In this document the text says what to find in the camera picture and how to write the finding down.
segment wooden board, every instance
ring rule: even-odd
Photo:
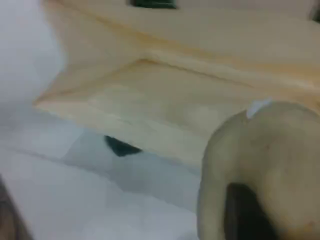
[[[317,0],[175,0],[175,5],[180,10],[218,8],[236,10],[255,10],[280,13],[301,19],[308,19]],[[125,7],[126,0],[67,0],[78,6],[97,5],[105,8],[108,6]]]
[[[215,129],[255,100],[318,110],[314,22],[85,1],[45,9],[67,67],[35,106],[144,150],[199,167]]]

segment beige object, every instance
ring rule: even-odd
[[[211,134],[255,100],[318,111],[320,25],[305,13],[187,1],[182,10],[115,1],[44,9],[68,65],[34,105],[144,150],[198,167]]]
[[[241,112],[212,136],[198,202],[200,240],[223,240],[229,183],[257,193],[280,239],[320,235],[320,118],[301,106],[273,103],[252,119]]]

